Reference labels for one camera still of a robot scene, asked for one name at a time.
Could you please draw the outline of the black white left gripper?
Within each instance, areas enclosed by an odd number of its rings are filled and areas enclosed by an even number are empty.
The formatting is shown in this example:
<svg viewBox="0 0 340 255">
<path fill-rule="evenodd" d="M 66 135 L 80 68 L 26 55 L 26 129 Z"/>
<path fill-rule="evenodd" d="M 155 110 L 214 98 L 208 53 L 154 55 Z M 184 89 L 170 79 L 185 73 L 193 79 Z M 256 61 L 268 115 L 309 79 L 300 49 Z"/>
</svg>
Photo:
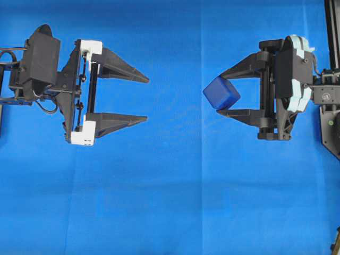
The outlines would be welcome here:
<svg viewBox="0 0 340 255">
<path fill-rule="evenodd" d="M 101 41 L 81 40 L 63 69 L 57 74 L 57 87 L 61 92 L 57 95 L 57 105 L 64 116 L 63 128 L 65 140 L 72 145 L 92 146 L 95 138 L 101 138 L 114 131 L 131 127 L 147 120 L 146 116 L 123 115 L 115 113 L 86 113 L 86 120 L 78 130 L 74 130 L 75 111 L 81 104 L 76 100 L 81 95 L 81 83 L 84 74 L 79 74 L 81 59 L 90 64 L 99 64 L 98 76 L 103 79 L 116 78 L 148 83 L 149 79 L 130 66 L 111 50 L 103 47 Z"/>
</svg>

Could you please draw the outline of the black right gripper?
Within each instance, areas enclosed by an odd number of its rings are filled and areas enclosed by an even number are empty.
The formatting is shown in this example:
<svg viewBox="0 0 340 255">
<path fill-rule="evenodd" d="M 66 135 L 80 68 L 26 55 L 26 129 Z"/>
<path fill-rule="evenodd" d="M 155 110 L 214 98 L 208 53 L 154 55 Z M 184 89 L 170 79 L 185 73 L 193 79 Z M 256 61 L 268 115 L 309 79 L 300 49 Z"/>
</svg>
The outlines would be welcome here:
<svg viewBox="0 0 340 255">
<path fill-rule="evenodd" d="M 228 79 L 259 78 L 269 66 L 269 88 L 264 109 L 220 109 L 216 112 L 246 125 L 261 128 L 258 139 L 290 140 L 298 113 L 304 112 L 312 96 L 314 48 L 298 35 L 259 43 L 264 51 L 250 54 L 219 76 Z"/>
</svg>

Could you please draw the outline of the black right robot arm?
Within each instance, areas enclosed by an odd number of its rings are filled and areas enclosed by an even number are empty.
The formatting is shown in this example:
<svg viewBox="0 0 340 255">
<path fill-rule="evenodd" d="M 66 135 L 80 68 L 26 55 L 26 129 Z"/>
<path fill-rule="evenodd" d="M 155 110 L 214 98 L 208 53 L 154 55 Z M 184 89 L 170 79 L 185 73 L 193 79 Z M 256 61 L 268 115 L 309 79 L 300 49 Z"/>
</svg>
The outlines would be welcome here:
<svg viewBox="0 0 340 255">
<path fill-rule="evenodd" d="M 339 106 L 339 69 L 316 70 L 314 48 L 297 35 L 266 40 L 253 53 L 220 74 L 214 81 L 224 91 L 212 105 L 217 113 L 259 128 L 258 139 L 288 141 L 297 114 L 312 100 L 321 110 Z M 239 94 L 231 79 L 260 79 L 260 108 L 234 109 Z"/>
</svg>

